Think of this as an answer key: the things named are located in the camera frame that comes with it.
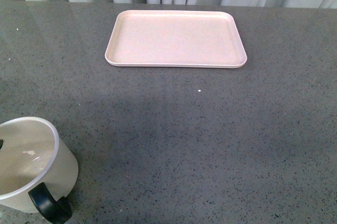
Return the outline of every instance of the quartz countertop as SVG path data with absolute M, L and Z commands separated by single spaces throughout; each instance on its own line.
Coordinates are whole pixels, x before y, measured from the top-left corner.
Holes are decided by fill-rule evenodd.
M 247 63 L 109 65 L 128 9 L 227 12 Z M 337 222 L 337 10 L 17 1 L 0 16 L 0 123 L 55 125 L 80 169 L 68 223 Z M 0 223 L 47 221 L 0 206 Z

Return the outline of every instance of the gray countertop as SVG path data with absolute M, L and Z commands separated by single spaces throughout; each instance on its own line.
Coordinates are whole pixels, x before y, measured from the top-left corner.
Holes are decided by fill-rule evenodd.
M 111 66 L 127 9 L 228 12 L 248 61 Z M 80 166 L 68 223 L 337 222 L 337 10 L 2 2 L 0 18 L 0 123 L 55 125 Z M 47 223 L 4 206 L 0 222 Z

